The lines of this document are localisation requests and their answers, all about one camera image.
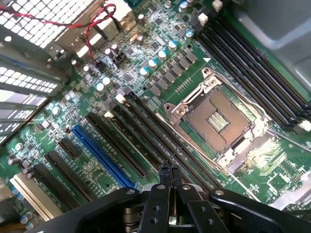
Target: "expansion slot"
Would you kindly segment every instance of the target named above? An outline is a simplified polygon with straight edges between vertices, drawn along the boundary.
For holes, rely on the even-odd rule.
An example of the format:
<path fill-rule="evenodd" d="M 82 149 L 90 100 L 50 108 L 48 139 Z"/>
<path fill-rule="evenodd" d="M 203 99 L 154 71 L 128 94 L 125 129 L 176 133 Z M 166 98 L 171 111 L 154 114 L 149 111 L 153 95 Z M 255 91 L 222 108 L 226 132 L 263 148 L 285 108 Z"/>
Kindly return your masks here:
<path fill-rule="evenodd" d="M 96 129 L 96 131 L 106 140 L 106 142 L 108 142 L 113 150 L 128 163 L 136 174 L 138 174 L 141 178 L 144 178 L 148 174 L 147 169 L 142 166 L 140 161 L 138 161 L 134 155 L 131 155 L 128 152 L 126 147 L 116 136 L 114 136 L 112 132 L 109 131 L 109 128 L 103 123 L 103 120 L 101 120 L 95 113 L 88 113 L 86 120 Z"/>
<path fill-rule="evenodd" d="M 179 141 L 178 138 L 169 129 L 166 128 L 163 122 L 154 115 L 154 113 L 141 101 L 141 99 L 139 99 L 133 92 L 130 93 L 129 96 L 138 106 L 144 110 L 148 117 L 156 123 L 158 128 L 161 129 L 175 145 L 177 145 L 178 149 L 184 154 L 187 160 L 195 164 L 200 169 L 200 171 L 204 173 L 207 178 L 206 182 L 209 182 L 214 188 L 221 187 L 220 183 L 211 174 L 206 172 L 206 168 L 202 165 L 201 161 L 198 161 L 194 158 L 193 154 L 186 148 L 186 146 L 183 145 L 183 143 Z"/>
<path fill-rule="evenodd" d="M 77 189 L 86 201 L 96 200 L 96 195 L 76 175 L 76 173 L 65 163 L 59 154 L 52 150 L 45 155 L 45 158 Z"/>
<path fill-rule="evenodd" d="M 80 125 L 74 126 L 72 132 L 122 187 L 134 187 L 134 183 L 113 164 L 108 155 Z"/>
<path fill-rule="evenodd" d="M 211 23 L 198 41 L 278 124 L 310 118 L 308 103 L 229 22 Z"/>
<path fill-rule="evenodd" d="M 54 196 L 60 200 L 68 209 L 73 210 L 80 206 L 70 192 L 53 176 L 52 173 L 42 164 L 33 167 L 35 175 L 52 191 Z"/>
<path fill-rule="evenodd" d="M 28 180 L 25 175 L 19 173 L 10 179 L 10 182 L 45 221 L 62 214 L 34 180 Z"/>
<path fill-rule="evenodd" d="M 69 138 L 63 138 L 58 144 L 72 159 L 75 159 L 82 154 Z"/>

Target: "white connector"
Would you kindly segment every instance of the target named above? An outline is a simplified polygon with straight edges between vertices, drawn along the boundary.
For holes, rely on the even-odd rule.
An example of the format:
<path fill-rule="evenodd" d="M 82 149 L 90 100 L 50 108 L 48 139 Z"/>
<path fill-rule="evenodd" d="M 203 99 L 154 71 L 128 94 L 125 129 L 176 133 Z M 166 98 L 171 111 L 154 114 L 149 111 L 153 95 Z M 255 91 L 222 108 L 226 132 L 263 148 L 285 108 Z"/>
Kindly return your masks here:
<path fill-rule="evenodd" d="M 62 211 L 43 192 L 34 180 L 27 180 L 25 175 L 19 173 L 10 179 L 10 182 L 45 221 L 51 220 L 62 214 Z"/>
<path fill-rule="evenodd" d="M 213 7 L 217 12 L 219 12 L 221 8 L 223 7 L 223 2 L 220 0 L 215 0 L 213 1 Z"/>

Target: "black pcie slot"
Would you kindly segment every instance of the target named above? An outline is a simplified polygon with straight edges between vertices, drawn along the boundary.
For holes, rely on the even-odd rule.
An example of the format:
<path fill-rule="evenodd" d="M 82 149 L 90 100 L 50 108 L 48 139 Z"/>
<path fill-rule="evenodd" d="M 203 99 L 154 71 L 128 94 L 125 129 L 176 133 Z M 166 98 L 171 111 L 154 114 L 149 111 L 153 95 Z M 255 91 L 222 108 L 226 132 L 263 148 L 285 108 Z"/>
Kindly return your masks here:
<path fill-rule="evenodd" d="M 240 68 L 237 68 L 234 63 L 234 58 L 229 58 L 230 54 L 227 54 L 224 48 L 216 46 L 214 41 L 207 36 L 201 34 L 197 39 L 203 47 L 205 47 L 210 54 L 230 73 L 230 75 L 248 92 L 252 94 L 253 99 L 262 106 L 268 115 L 270 115 L 277 124 L 287 125 L 287 120 L 273 108 L 267 98 L 260 94 L 258 88 L 250 83 L 243 74 L 239 72 Z"/>
<path fill-rule="evenodd" d="M 36 164 L 33 167 L 35 175 L 52 191 L 54 196 L 62 202 L 69 210 L 76 209 L 80 204 L 72 197 L 69 191 L 50 173 L 42 164 Z"/>
<path fill-rule="evenodd" d="M 59 154 L 52 150 L 45 155 L 45 158 L 61 173 L 87 201 L 96 200 L 96 195 L 89 187 L 74 173 L 74 171 L 65 163 Z"/>
<path fill-rule="evenodd" d="M 132 120 L 132 118 L 131 118 L 131 116 L 128 114 L 128 112 L 126 112 L 125 110 L 121 109 L 120 107 L 116 106 L 116 107 L 114 107 L 114 110 L 117 111 L 118 113 L 122 114 L 122 117 L 127 116 L 127 118 L 130 119 L 129 122 L 132 123 L 131 126 L 132 126 L 133 128 L 136 127 L 136 128 L 138 129 L 138 132 L 144 134 L 144 135 L 145 135 L 145 138 L 148 138 L 148 142 L 150 142 L 150 144 L 151 144 L 152 146 L 154 146 L 154 148 L 156 148 L 156 151 L 157 151 L 159 154 L 165 156 L 165 158 L 166 158 L 165 160 L 166 160 L 166 162 L 167 162 L 168 164 L 172 165 L 172 164 L 175 163 L 174 160 L 173 160 L 172 158 L 170 158 L 170 157 L 167 156 L 164 152 L 162 152 L 162 151 L 163 151 L 163 148 L 165 148 L 167 151 L 170 151 L 169 148 L 172 147 L 171 145 L 169 145 L 169 144 L 167 143 L 166 139 L 163 138 L 163 136 L 160 135 L 160 134 L 155 134 L 155 135 L 157 136 L 157 138 L 160 140 L 161 145 L 162 145 L 162 147 L 163 147 L 163 148 L 162 148 L 162 147 L 161 147 L 160 145 L 158 145 L 157 143 L 152 142 L 151 139 L 150 139 L 150 135 L 147 134 L 147 132 L 145 132 L 144 129 L 141 129 L 141 128 L 140 128 L 141 126 L 143 126 L 144 128 L 146 128 L 146 129 L 148 129 L 148 130 L 150 130 L 151 132 L 154 133 L 154 129 L 150 126 L 150 123 L 146 121 L 145 117 L 138 117 L 137 115 L 135 115 L 135 116 L 137 117 L 137 119 L 140 120 L 141 125 L 139 125 L 137 122 L 135 122 L 134 120 Z M 191 174 L 191 175 L 196 179 L 196 181 L 198 182 L 198 184 L 199 184 L 204 190 L 206 190 L 206 191 L 211 190 L 211 187 L 208 186 L 208 185 L 206 185 L 206 183 L 204 182 L 204 180 L 202 180 L 202 178 L 201 178 L 198 174 L 196 174 L 194 171 L 192 171 L 191 167 L 189 167 L 187 161 L 186 161 L 184 158 L 182 158 L 181 156 L 175 155 L 175 154 L 174 154 L 173 152 L 171 152 L 171 151 L 170 151 L 170 154 L 171 154 L 171 155 L 174 155 L 176 161 L 185 169 L 185 171 L 187 171 L 187 173 Z M 190 179 L 189 179 L 188 177 L 186 177 L 185 175 L 183 176 L 183 179 L 184 179 L 186 182 L 190 182 Z"/>
<path fill-rule="evenodd" d="M 251 61 L 248 61 L 246 52 L 241 51 L 241 49 L 233 50 L 235 44 L 231 43 L 230 40 L 223 40 L 223 38 L 217 35 L 211 28 L 206 31 L 205 35 L 213 38 L 214 44 L 226 50 L 226 55 L 230 55 L 232 58 L 231 62 L 240 69 L 241 73 L 248 77 L 248 80 L 250 80 L 252 84 L 256 85 L 260 93 L 269 100 L 270 104 L 278 108 L 278 111 L 288 119 L 288 122 L 292 118 L 296 118 L 296 115 L 286 107 L 286 104 L 282 103 L 282 99 L 275 95 L 275 91 L 270 89 L 270 87 L 262 81 L 260 71 L 252 66 Z"/>
<path fill-rule="evenodd" d="M 228 20 L 221 18 L 218 21 L 219 23 L 216 24 L 215 28 L 219 26 L 223 27 L 236 42 L 238 42 L 245 50 L 249 52 L 249 54 L 253 56 L 253 58 L 256 60 L 256 64 L 260 64 L 265 69 L 265 71 L 272 78 L 270 81 L 274 81 L 271 84 L 274 85 L 276 89 L 279 88 L 284 91 L 284 97 L 285 95 L 289 95 L 290 99 L 288 99 L 288 101 L 291 100 L 291 103 L 295 104 L 297 111 L 299 111 L 298 109 L 302 111 L 302 109 L 307 106 L 307 101 L 288 83 L 286 79 L 281 76 L 281 74 L 270 64 L 270 62 L 265 57 L 263 57 L 262 54 L 256 48 L 254 48 L 237 29 L 235 29 L 235 27 Z"/>
<path fill-rule="evenodd" d="M 96 129 L 96 131 L 106 140 L 106 142 L 108 142 L 114 151 L 128 163 L 128 165 L 134 172 L 136 172 L 136 174 L 138 174 L 141 178 L 147 176 L 147 169 L 144 168 L 140 161 L 133 157 L 133 155 L 128 153 L 127 149 L 122 143 L 118 143 L 118 138 L 109 131 L 109 128 L 95 113 L 88 113 L 86 120 Z"/>
<path fill-rule="evenodd" d="M 141 101 L 141 99 L 139 99 L 133 92 L 130 93 L 130 97 L 138 106 L 144 110 L 148 117 L 156 123 L 156 125 L 168 136 L 168 138 L 178 146 L 178 149 L 186 156 L 187 160 L 191 161 L 200 169 L 200 171 L 207 177 L 208 182 L 213 186 L 213 188 L 221 187 L 220 183 L 206 171 L 206 168 L 201 164 L 201 162 L 194 158 L 193 154 L 182 144 L 181 141 L 179 141 L 178 138 L 176 138 L 176 136 L 170 130 L 166 128 L 164 123 L 154 115 L 154 113 Z"/>
<path fill-rule="evenodd" d="M 138 142 L 140 142 L 140 144 L 145 148 L 146 151 L 149 152 L 149 154 L 145 155 L 146 159 L 149 161 L 149 163 L 152 164 L 152 166 L 155 169 L 158 169 L 159 165 L 161 165 L 163 163 L 163 161 L 165 161 L 165 159 L 162 159 L 162 152 L 157 151 L 157 148 L 154 147 L 154 145 L 152 144 L 153 142 L 150 141 L 149 137 L 145 137 L 145 135 L 143 135 L 143 133 L 141 133 L 142 139 L 140 137 L 138 137 L 135 133 L 132 132 L 132 130 L 130 129 L 130 127 L 125 124 L 122 119 L 119 118 L 119 116 L 117 114 L 114 115 L 114 119 L 117 120 L 116 124 L 117 127 L 119 129 L 126 129 L 128 133 L 131 134 L 132 137 L 134 137 Z M 136 131 L 136 132 L 140 132 L 140 128 L 136 127 L 134 124 L 131 124 L 132 128 Z M 159 160 L 156 156 L 153 156 L 153 151 L 150 150 L 147 146 L 145 146 L 144 143 L 149 143 L 150 147 L 152 150 L 154 150 L 157 154 L 157 156 L 162 160 Z"/>
<path fill-rule="evenodd" d="M 58 144 L 72 159 L 75 159 L 82 154 L 69 138 L 65 137 L 61 139 Z"/>

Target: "screw hole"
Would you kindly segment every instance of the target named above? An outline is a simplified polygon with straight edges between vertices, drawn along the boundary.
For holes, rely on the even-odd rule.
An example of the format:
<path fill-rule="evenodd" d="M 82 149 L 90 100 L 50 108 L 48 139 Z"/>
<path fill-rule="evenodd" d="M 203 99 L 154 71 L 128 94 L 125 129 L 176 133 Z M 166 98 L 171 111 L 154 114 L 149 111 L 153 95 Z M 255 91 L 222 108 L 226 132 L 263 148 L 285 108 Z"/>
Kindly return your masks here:
<path fill-rule="evenodd" d="M 150 219 L 150 222 L 153 224 L 157 224 L 159 222 L 159 219 L 155 217 L 155 218 Z"/>
<path fill-rule="evenodd" d="M 154 206 L 154 211 L 159 211 L 160 210 L 160 206 Z"/>
<path fill-rule="evenodd" d="M 208 219 L 208 220 L 207 220 L 207 223 L 208 223 L 209 225 L 214 225 L 214 220 L 213 220 L 213 219 Z"/>

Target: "solid capacitor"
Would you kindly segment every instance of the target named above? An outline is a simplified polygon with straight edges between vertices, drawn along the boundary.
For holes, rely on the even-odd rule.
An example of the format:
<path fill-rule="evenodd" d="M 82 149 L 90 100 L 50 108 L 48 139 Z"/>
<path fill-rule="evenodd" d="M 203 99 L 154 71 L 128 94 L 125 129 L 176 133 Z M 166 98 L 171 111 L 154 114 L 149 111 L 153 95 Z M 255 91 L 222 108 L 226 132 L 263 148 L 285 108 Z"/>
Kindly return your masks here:
<path fill-rule="evenodd" d="M 140 15 L 138 16 L 138 20 L 139 20 L 139 22 L 140 22 L 141 26 L 145 26 L 145 24 L 146 24 L 146 18 L 145 18 L 145 15 L 140 14 Z"/>
<path fill-rule="evenodd" d="M 147 67 L 142 67 L 140 70 L 139 70 L 139 73 L 142 75 L 142 76 L 148 76 L 149 75 L 149 70 Z"/>
<path fill-rule="evenodd" d="M 157 55 L 159 56 L 159 58 L 161 60 L 165 60 L 167 58 L 167 55 L 166 55 L 166 51 L 165 50 L 160 50 Z"/>
<path fill-rule="evenodd" d="M 155 69 L 157 67 L 156 59 L 151 59 L 148 61 L 148 65 L 151 69 Z"/>
<path fill-rule="evenodd" d="M 176 50 L 177 49 L 177 41 L 176 40 L 171 40 L 169 42 L 169 49 L 170 50 Z"/>
<path fill-rule="evenodd" d="M 188 3 L 186 1 L 182 1 L 179 5 L 178 10 L 180 12 L 186 12 L 187 11 L 187 7 L 188 7 Z"/>

